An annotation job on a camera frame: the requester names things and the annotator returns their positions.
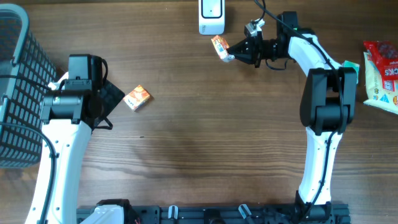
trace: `red and white bag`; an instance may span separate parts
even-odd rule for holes
[[[398,51],[389,41],[364,41],[383,80],[398,80]]]

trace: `plastic bag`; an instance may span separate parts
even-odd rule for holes
[[[389,41],[364,41],[384,80],[398,80],[398,51]]]
[[[369,99],[363,103],[398,114],[398,80],[383,80],[371,55],[364,52],[364,56],[366,93]]]

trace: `snack package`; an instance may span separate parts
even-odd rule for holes
[[[138,85],[132,92],[126,95],[123,100],[133,111],[135,111],[149,98],[150,94],[141,85]]]
[[[369,99],[363,103],[398,114],[398,80],[383,80],[371,60],[371,55],[364,52],[364,56],[366,93]]]
[[[224,62],[230,62],[235,59],[234,55],[230,55],[226,49],[229,48],[228,43],[224,40],[224,38],[220,37],[219,35],[216,35],[211,39],[214,48],[217,51],[218,56],[224,61]]]
[[[363,42],[384,80],[398,80],[398,51],[389,41]]]

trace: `cable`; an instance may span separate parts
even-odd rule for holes
[[[105,75],[104,78],[102,79],[102,85],[105,85],[106,77],[108,77],[108,63],[106,63],[105,59],[102,59],[102,63],[104,63],[105,66]]]
[[[60,82],[60,86],[58,87],[58,91],[59,91],[59,92],[62,91],[62,87],[65,85],[65,80],[66,80],[66,79],[64,79],[64,80],[62,80],[62,81]]]
[[[27,83],[29,83],[31,85],[39,86],[39,87],[41,87],[41,88],[43,88],[45,90],[51,90],[50,87],[45,86],[43,84],[40,84],[38,82],[35,82],[35,81],[33,81],[33,80],[29,79],[29,78],[26,78],[26,77],[19,77],[19,76],[15,76],[15,75],[0,75],[0,78],[15,78],[15,79],[19,79],[19,80],[24,80],[25,82],[27,82]]]
[[[108,124],[108,126],[97,126],[97,127],[94,127],[94,129],[112,130],[113,129],[112,122],[107,117],[104,118],[104,121],[106,122],[106,124]]]
[[[50,197],[51,197],[51,194],[52,194],[53,184],[54,184],[54,181],[55,181],[55,168],[56,168],[56,165],[57,165],[57,161],[56,161],[57,154],[55,152],[55,148],[52,145],[51,141],[48,139],[48,137],[45,136],[43,134],[43,132],[41,132],[41,131],[36,131],[36,130],[34,130],[32,128],[29,128],[29,127],[21,125],[21,124],[12,124],[12,123],[0,122],[0,125],[14,127],[14,128],[22,128],[22,129],[26,129],[26,130],[32,131],[33,133],[38,134],[45,141],[45,143],[48,145],[48,147],[50,149],[51,170],[50,170],[49,186],[47,188],[47,193],[45,194],[43,210],[42,210],[42,214],[40,216],[40,221],[39,221],[39,224],[44,224],[46,216],[47,216],[47,213],[49,211],[49,206],[50,206],[49,202],[50,202]]]
[[[262,6],[264,6],[264,8],[266,8],[266,0],[262,0]],[[263,12],[262,12],[262,15],[261,15],[261,17],[260,17],[260,19],[254,21],[254,23],[255,23],[255,24],[259,23],[259,22],[261,21],[261,19],[264,18],[265,15],[266,15],[266,12],[263,11]]]
[[[269,69],[271,69],[271,70],[275,70],[275,71],[284,71],[284,70],[286,70],[286,68],[287,68],[287,62],[290,60],[290,58],[288,58],[286,61],[285,61],[285,68],[274,68],[274,67],[272,67],[272,66],[270,66],[269,64],[268,64],[268,59],[266,60],[266,65],[267,65],[267,67],[269,68]]]

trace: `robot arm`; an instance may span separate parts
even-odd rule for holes
[[[314,221],[319,220],[319,217],[326,218],[330,214],[327,205],[331,201],[330,180],[333,162],[342,133],[353,119],[356,74],[353,69],[342,68],[330,58],[311,29],[299,27],[296,12],[283,12],[277,18],[305,38],[311,38],[312,43],[295,36],[294,32],[281,23],[277,23],[276,39],[263,40],[260,28],[264,24],[263,21],[252,21],[245,26],[246,38],[227,51],[236,59],[254,64],[255,67],[260,66],[261,60],[294,59],[307,76],[300,105],[300,119],[307,131],[307,156],[304,176],[296,195],[296,203],[301,208],[298,217],[301,218],[295,221]],[[338,91],[338,82],[342,86],[342,92],[339,93],[343,95],[342,110],[338,98],[326,96],[328,90]],[[323,211],[323,214],[319,216],[309,213],[313,205],[322,208],[317,210]]]
[[[76,223],[83,156],[91,133],[99,123],[98,118],[106,117],[106,113],[112,110],[112,107],[100,98],[100,90],[104,89],[106,83],[106,75],[103,78],[102,63],[106,64],[102,58],[94,55],[71,55],[69,73],[65,74],[67,79],[63,77],[61,83],[56,83],[59,85],[59,90],[54,90],[56,86],[53,85],[54,91],[48,92],[40,104],[42,113],[40,119],[44,123],[42,132],[48,137],[56,153],[55,172],[53,184],[49,185],[52,159],[49,146],[43,143],[35,194],[26,224]],[[108,93],[106,97],[110,99],[113,95]],[[48,188],[52,189],[52,193],[46,207],[44,205]],[[96,218],[95,223],[100,223],[97,221],[101,218],[106,221],[110,214],[107,212],[111,212],[111,216],[117,216],[112,223],[123,223],[124,216],[120,214],[123,212],[122,207],[106,205],[105,208],[105,212],[93,215],[91,219]],[[41,220],[40,223],[39,220],[45,209],[47,209],[45,220]]]

